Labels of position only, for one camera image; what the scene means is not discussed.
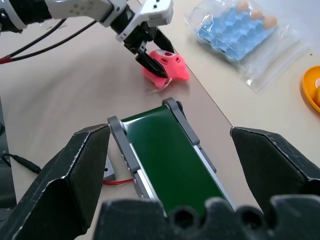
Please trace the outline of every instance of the orange plate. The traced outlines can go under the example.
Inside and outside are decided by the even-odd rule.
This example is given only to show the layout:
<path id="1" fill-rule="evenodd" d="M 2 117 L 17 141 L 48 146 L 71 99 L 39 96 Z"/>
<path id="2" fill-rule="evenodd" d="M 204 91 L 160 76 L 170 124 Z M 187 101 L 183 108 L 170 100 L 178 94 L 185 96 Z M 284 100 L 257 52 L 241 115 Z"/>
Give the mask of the orange plate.
<path id="1" fill-rule="evenodd" d="M 316 81 L 318 79 L 320 79 L 320 66 L 314 66 L 305 72 L 302 81 L 302 88 L 306 99 L 308 99 L 312 107 L 317 110 L 318 113 L 320 113 L 320 107 L 318 107 L 318 105 L 314 102 L 314 97 L 317 89 Z"/>

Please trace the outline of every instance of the table surface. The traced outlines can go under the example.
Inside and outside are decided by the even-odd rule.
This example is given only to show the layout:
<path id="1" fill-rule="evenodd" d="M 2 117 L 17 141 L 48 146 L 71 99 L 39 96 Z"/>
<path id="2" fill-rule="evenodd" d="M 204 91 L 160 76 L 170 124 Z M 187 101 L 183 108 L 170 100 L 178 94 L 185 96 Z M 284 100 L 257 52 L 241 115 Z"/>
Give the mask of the table surface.
<path id="1" fill-rule="evenodd" d="M 263 129 L 281 134 L 310 161 L 320 167 L 320 115 L 305 99 L 304 73 L 319 64 L 320 56 L 307 50 L 284 74 L 258 95 L 240 79 L 237 71 L 190 38 L 185 16 L 202 0 L 174 0 L 171 24 L 161 26 L 176 51 L 233 126 Z"/>
<path id="2" fill-rule="evenodd" d="M 131 0 L 129 4 L 138 7 L 137 1 Z M 66 27 L 29 52 L 62 40 L 90 21 L 86 17 L 68 19 Z M 0 49 L 0 56 L 24 46 L 44 32 L 35 24 L 23 35 L 2 34 L 0 43 L 5 49 Z M 165 91 L 147 95 L 152 85 L 144 79 L 134 56 L 115 40 L 115 36 L 110 28 L 95 24 L 52 51 L 1 66 L 0 96 L 9 151 L 43 167 L 74 132 L 105 123 L 114 115 L 122 119 L 158 107 L 163 99 L 173 97 L 183 103 L 190 125 L 235 204 L 258 206 L 229 136 L 231 124 L 196 77 L 190 73 L 189 84 L 171 83 Z M 148 48 L 151 50 L 155 46 L 151 44 Z M 130 177 L 112 137 L 108 154 L 117 179 Z M 36 175 L 14 161 L 12 173 L 19 201 Z M 113 198 L 137 198 L 137 194 L 130 183 L 103 186 L 91 228 L 77 239 L 92 238 L 101 203 Z"/>

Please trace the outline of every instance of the pink toy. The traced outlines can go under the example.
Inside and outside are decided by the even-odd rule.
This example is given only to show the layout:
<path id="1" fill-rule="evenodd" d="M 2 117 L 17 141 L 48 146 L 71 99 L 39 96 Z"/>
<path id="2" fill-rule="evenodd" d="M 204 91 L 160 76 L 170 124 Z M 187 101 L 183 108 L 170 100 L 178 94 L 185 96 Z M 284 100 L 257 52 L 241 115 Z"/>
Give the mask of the pink toy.
<path id="1" fill-rule="evenodd" d="M 155 50 L 150 52 L 149 56 L 156 59 L 168 75 L 168 78 L 160 77 L 142 67 L 143 75 L 153 82 L 156 88 L 162 88 L 171 81 L 189 81 L 187 65 L 180 55 L 165 50 Z"/>

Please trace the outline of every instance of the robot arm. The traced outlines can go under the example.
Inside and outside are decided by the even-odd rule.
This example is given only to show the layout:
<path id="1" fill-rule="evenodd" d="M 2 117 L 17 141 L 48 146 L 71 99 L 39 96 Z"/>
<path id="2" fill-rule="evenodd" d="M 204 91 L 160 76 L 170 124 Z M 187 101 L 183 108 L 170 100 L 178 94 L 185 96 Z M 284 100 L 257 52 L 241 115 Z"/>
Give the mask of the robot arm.
<path id="1" fill-rule="evenodd" d="M 116 39 L 137 54 L 142 66 L 157 76 L 168 77 L 163 66 L 146 53 L 146 44 L 154 41 L 162 50 L 174 52 L 171 42 L 157 28 L 171 22 L 173 0 L 146 0 L 136 13 L 127 0 L 1 0 L 0 32 L 21 33 L 29 24 L 78 16 L 111 27 Z"/>

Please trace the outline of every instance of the clear plastic bag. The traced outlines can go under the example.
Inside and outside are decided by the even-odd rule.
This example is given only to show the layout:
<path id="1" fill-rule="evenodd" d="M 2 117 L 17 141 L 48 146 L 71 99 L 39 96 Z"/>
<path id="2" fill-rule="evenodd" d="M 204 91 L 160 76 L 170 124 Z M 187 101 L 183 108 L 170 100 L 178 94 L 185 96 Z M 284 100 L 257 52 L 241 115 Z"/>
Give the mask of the clear plastic bag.
<path id="1" fill-rule="evenodd" d="M 203 0 L 185 17 L 197 41 L 237 66 L 241 79 L 256 93 L 308 48 L 280 19 L 252 0 Z"/>

